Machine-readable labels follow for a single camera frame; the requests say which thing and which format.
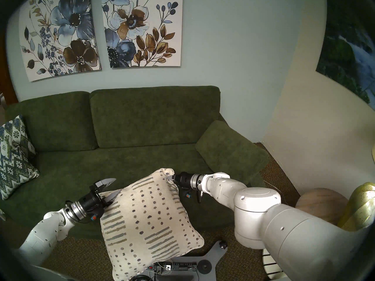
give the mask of gold vase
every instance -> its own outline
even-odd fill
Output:
[[[343,230],[355,232],[371,225],[374,218],[375,184],[366,182],[353,191],[337,226]]]

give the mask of canvas print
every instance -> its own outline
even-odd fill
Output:
[[[182,0],[102,0],[111,67],[180,66]]]
[[[327,0],[327,23],[317,72],[375,109],[375,46],[344,0]]]
[[[19,40],[29,81],[100,69],[91,0],[28,0]]]

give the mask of pillow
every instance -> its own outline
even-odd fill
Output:
[[[0,127],[0,149],[0,192],[5,200],[21,184],[40,174],[27,158],[35,155],[35,149],[20,116]]]
[[[9,140],[16,142],[22,149],[28,159],[35,157],[36,152],[33,144],[29,141],[26,134],[26,126],[22,115],[3,125],[9,135]]]
[[[195,144],[213,172],[228,173],[245,185],[268,163],[267,151],[257,147],[225,122],[213,121]]]
[[[167,180],[173,174],[173,169],[161,168],[121,189],[100,218],[115,281],[129,280],[155,262],[204,245],[189,222],[177,186]]]

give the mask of green sofa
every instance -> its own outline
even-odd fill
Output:
[[[107,188],[115,190],[161,167],[201,174],[221,169],[246,185],[264,186],[259,171],[267,152],[230,129],[219,110],[215,86],[77,91],[13,104],[6,119],[24,116],[40,176],[0,208],[31,229],[96,180],[116,178]],[[197,230],[234,222],[233,212],[209,196],[201,204],[181,190],[180,197]],[[100,223],[76,224],[69,235],[102,238]]]

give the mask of sofa backrest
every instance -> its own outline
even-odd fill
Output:
[[[96,149],[89,95],[75,91],[25,100],[10,105],[6,119],[24,116],[27,134],[37,152]]]
[[[216,86],[96,90],[90,94],[99,147],[196,143],[219,118]]]

